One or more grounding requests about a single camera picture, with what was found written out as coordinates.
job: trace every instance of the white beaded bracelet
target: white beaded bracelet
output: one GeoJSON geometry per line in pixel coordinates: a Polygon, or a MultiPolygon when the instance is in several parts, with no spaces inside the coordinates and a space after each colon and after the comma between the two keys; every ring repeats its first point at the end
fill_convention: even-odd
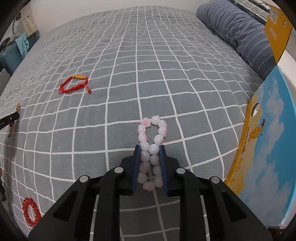
{"type": "Polygon", "coordinates": [[[168,125],[165,120],[161,120],[158,115],[155,115],[151,117],[151,119],[145,117],[137,128],[137,134],[139,135],[138,139],[141,146],[140,160],[142,161],[140,164],[138,183],[143,184],[143,189],[147,191],[153,191],[155,190],[155,187],[160,188],[163,186],[158,153],[159,146],[163,143],[164,138],[167,136],[167,127],[168,125]],[[146,135],[146,128],[150,127],[151,124],[158,126],[159,129],[158,135],[156,135],[153,139],[154,144],[150,145],[148,143],[148,136],[146,135]],[[148,177],[146,173],[149,172],[150,164],[155,166],[153,168],[153,173],[156,177],[153,182],[147,181],[148,177]]]}

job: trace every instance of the red braided bracelet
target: red braided bracelet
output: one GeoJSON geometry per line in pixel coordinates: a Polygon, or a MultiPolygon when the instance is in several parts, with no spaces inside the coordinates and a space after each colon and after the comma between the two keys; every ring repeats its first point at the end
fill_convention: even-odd
{"type": "Polygon", "coordinates": [[[88,82],[89,82],[89,79],[87,78],[87,76],[82,75],[82,74],[74,74],[74,75],[70,76],[69,78],[67,78],[66,81],[59,86],[59,93],[60,94],[69,93],[71,91],[76,91],[76,90],[79,90],[79,89],[85,87],[87,89],[87,92],[91,94],[91,89],[87,85],[88,82]],[[64,90],[64,86],[72,79],[84,80],[84,83],[80,83],[68,90],[64,90]]]}
{"type": "Polygon", "coordinates": [[[32,198],[26,197],[24,199],[24,202],[22,203],[22,210],[24,211],[24,217],[26,218],[26,222],[33,228],[36,226],[36,224],[40,221],[41,219],[41,214],[39,212],[39,209],[37,207],[37,204],[33,201],[32,198]],[[34,222],[30,219],[29,213],[28,213],[28,208],[29,206],[32,206],[34,208],[34,213],[36,214],[34,222]]]}

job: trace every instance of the gray checkered bedsheet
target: gray checkered bedsheet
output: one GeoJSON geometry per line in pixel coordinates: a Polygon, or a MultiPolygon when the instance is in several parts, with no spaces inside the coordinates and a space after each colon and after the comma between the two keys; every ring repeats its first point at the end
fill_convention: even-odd
{"type": "MultiPolygon", "coordinates": [[[[11,216],[28,234],[25,197],[44,214],[79,176],[103,175],[132,155],[136,126],[153,115],[168,123],[169,156],[195,175],[225,178],[261,82],[190,12],[134,7],[58,27],[35,44],[0,98],[0,116],[22,106],[11,138],[9,127],[0,133],[11,216]],[[91,95],[59,94],[75,73],[89,77],[91,95]]],[[[157,127],[147,132],[152,143],[157,127]]],[[[179,200],[162,188],[139,185],[120,208],[122,240],[178,240],[179,200]]]]}

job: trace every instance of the blue cloth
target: blue cloth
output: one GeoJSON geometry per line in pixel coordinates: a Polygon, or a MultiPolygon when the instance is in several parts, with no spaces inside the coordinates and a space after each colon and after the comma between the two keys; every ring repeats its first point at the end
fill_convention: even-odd
{"type": "Polygon", "coordinates": [[[22,34],[19,38],[15,40],[17,43],[17,46],[20,50],[20,53],[22,55],[22,59],[25,58],[25,56],[28,54],[28,48],[29,48],[29,41],[27,40],[26,33],[22,34]]]}
{"type": "Polygon", "coordinates": [[[196,16],[231,44],[263,80],[276,66],[264,25],[228,0],[205,3],[196,16]]]}

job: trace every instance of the yellow camel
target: yellow camel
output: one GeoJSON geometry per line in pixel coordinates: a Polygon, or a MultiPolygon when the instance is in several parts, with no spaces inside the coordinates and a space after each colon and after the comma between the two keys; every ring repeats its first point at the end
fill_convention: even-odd
{"type": "Polygon", "coordinates": [[[250,142],[251,139],[257,138],[257,136],[261,133],[261,131],[263,131],[264,124],[265,124],[265,119],[263,119],[263,122],[261,123],[260,126],[256,126],[255,129],[251,132],[248,142],[250,142]]]}

